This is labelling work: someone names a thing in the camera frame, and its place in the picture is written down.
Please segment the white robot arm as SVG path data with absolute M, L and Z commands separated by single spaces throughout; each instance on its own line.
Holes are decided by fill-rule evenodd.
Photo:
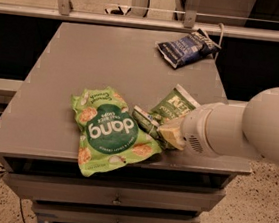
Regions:
M 158 132 L 190 155 L 268 159 L 279 165 L 279 87 L 248 102 L 200 106 L 161 125 Z

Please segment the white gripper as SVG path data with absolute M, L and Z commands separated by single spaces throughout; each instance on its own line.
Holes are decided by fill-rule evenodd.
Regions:
M 178 150 L 187 151 L 190 155 L 218 157 L 211 147 L 207 137 L 207 119 L 219 103 L 206 104 L 197 107 L 182 117 L 174 118 L 162 124 L 158 132 L 163 138 Z

